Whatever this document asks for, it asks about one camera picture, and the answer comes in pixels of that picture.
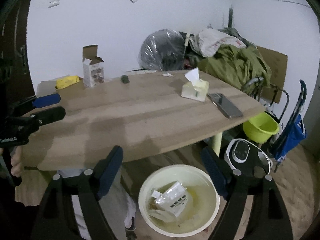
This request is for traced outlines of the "person's left hand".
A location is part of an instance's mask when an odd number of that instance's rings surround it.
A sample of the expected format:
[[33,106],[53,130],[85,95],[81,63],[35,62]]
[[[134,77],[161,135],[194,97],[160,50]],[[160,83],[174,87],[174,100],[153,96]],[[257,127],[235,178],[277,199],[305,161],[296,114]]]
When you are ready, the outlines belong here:
[[16,146],[10,152],[10,163],[12,166],[10,169],[11,174],[19,178],[24,170],[22,146]]

